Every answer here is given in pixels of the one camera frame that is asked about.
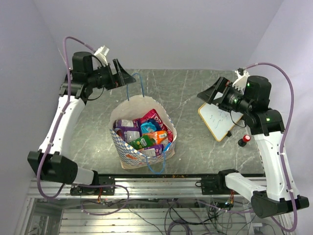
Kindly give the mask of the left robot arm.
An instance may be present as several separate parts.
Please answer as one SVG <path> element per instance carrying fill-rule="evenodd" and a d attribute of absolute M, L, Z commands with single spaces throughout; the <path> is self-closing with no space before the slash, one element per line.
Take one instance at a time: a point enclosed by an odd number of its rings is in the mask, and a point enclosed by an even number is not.
<path fill-rule="evenodd" d="M 69 159 L 70 141 L 89 96 L 94 89 L 112 90 L 136 79 L 128 74 L 117 59 L 113 60 L 116 73 L 100 60 L 99 55 L 80 51 L 72 57 L 71 81 L 65 80 L 59 92 L 58 108 L 50 130 L 37 151 L 29 152 L 27 160 L 39 180 L 63 184 L 82 184 L 88 194 L 99 191 L 95 171 L 78 167 Z"/>

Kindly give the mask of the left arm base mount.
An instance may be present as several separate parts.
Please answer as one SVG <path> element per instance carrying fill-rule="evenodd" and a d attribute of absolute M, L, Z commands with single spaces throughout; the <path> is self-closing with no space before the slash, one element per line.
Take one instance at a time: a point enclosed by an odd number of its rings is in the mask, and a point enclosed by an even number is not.
<path fill-rule="evenodd" d="M 74 185 L 70 189 L 71 196 L 94 196 L 104 195 L 112 196 L 115 191 L 115 179 L 111 176 L 100 176 L 99 182 L 94 185 Z"/>

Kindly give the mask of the pink crisps bag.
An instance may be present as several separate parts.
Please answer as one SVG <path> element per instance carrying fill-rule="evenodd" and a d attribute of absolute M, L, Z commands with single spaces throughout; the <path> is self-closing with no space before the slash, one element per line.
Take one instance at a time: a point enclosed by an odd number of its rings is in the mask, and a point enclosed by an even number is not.
<path fill-rule="evenodd" d="M 151 109 L 148 113 L 146 113 L 142 118 L 139 119 L 141 127 L 143 127 L 144 123 L 151 122 L 157 131 L 164 130 L 168 133 L 168 140 L 169 142 L 173 141 L 173 133 L 172 131 L 164 124 L 162 119 L 160 118 L 159 114 L 155 109 Z"/>

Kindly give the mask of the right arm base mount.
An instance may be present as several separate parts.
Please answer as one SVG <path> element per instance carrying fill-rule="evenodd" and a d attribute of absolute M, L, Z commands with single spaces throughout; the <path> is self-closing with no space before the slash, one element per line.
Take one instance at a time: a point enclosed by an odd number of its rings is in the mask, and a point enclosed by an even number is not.
<path fill-rule="evenodd" d="M 195 186 L 201 189 L 202 195 L 230 194 L 231 190 L 226 186 L 225 177 L 231 173 L 238 173 L 235 169 L 219 171 L 218 174 L 207 175 L 195 182 Z"/>

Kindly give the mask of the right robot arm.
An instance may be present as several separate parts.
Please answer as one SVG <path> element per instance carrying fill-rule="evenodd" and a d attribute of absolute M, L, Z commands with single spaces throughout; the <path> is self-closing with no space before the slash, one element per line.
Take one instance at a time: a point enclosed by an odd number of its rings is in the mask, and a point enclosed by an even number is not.
<path fill-rule="evenodd" d="M 289 213 L 309 207 L 307 197 L 300 195 L 292 179 L 284 144 L 287 132 L 281 114 L 269 108 L 271 83 L 262 76 L 247 78 L 245 91 L 240 92 L 233 83 L 220 77 L 211 87 L 197 97 L 207 104 L 216 105 L 227 112 L 243 115 L 262 160 L 267 185 L 260 186 L 244 177 L 237 170 L 219 172 L 215 183 L 222 194 L 231 189 L 247 199 L 259 218 Z"/>

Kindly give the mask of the checkered paper bag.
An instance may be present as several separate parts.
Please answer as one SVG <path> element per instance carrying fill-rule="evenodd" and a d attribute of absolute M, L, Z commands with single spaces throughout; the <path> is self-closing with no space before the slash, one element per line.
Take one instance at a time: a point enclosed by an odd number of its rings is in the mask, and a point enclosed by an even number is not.
<path fill-rule="evenodd" d="M 109 130 L 123 169 L 151 168 L 175 153 L 177 131 L 163 106 L 145 94 L 128 96 L 111 113 Z"/>

